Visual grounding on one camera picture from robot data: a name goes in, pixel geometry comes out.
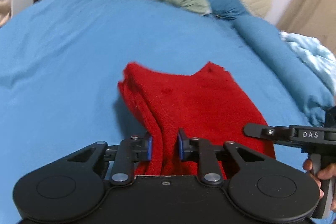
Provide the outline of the person right hand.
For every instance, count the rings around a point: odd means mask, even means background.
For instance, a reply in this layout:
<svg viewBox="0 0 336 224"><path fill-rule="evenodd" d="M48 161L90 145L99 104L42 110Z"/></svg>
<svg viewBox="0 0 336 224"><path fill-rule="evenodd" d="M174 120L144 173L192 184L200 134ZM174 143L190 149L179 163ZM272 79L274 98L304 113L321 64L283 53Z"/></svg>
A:
<svg viewBox="0 0 336 224"><path fill-rule="evenodd" d="M306 159L303 163L303 170L306 171L306 173L316 182L316 184L319 187L319 199L321 199L324 196L324 192L321 189L321 181L322 180L328 180L336 175L336 165L335 163L329 164L326 168L320 170L317 175L315 176L312 174L313 169L313 163L310 159Z"/></svg>

